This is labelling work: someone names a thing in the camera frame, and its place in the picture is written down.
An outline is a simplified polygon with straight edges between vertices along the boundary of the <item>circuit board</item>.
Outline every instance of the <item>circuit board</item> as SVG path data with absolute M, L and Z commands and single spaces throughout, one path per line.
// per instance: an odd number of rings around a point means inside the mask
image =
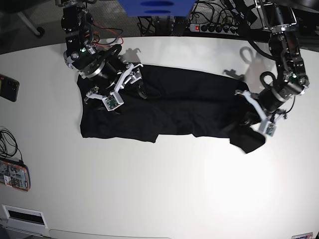
M 29 191 L 30 177 L 27 166 L 0 158 L 0 183 L 21 191 Z

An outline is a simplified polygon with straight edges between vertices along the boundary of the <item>floor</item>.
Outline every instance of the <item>floor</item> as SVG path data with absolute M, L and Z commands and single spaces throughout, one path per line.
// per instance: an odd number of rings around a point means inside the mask
M 214 3 L 221 4 L 220 0 L 216 0 Z M 245 3 L 251 5 L 253 0 L 245 0 Z M 127 17 L 124 9 L 116 0 L 99 0 L 96 4 L 89 5 L 88 9 L 100 25 L 123 29 L 123 37 L 140 36 L 137 17 Z M 200 11 L 208 17 L 211 15 L 211 9 L 205 5 L 199 5 L 196 11 Z M 219 12 L 220 9 L 217 7 L 214 15 L 215 21 Z M 0 13 L 0 54 L 65 41 L 65 33 L 60 24 L 63 10 L 55 5 L 55 0 L 48 0 L 41 5 L 28 9 L 25 13 L 36 26 L 45 29 L 45 34 L 39 39 L 25 27 L 16 14 Z M 199 17 L 197 21 L 201 22 L 203 18 Z M 258 19 L 253 28 L 259 28 L 260 26 L 260 20 Z M 100 34 L 101 38 L 113 37 L 107 31 L 100 31 Z

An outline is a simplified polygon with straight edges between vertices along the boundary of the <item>blue box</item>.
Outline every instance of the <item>blue box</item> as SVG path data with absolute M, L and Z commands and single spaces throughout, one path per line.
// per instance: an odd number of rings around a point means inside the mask
M 118 0 L 128 16 L 187 16 L 195 0 Z

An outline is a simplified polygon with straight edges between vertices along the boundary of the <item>power strip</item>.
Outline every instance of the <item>power strip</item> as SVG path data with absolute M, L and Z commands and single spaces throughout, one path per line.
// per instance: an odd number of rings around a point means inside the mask
M 203 33 L 214 33 L 214 34 L 223 34 L 223 35 L 232 35 L 232 36 L 238 36 L 238 27 L 236 26 L 229 26 L 229 25 L 224 25 L 218 23 L 217 25 L 215 24 L 196 24 L 192 23 L 189 26 L 189 30 L 191 32 L 203 32 Z

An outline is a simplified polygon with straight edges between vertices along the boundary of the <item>sticker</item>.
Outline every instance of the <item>sticker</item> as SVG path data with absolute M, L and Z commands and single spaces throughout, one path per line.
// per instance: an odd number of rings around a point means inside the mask
M 8 176 L 5 176 L 5 175 L 4 175 L 4 183 L 5 183 L 7 186 L 12 187 L 11 178 L 8 177 Z

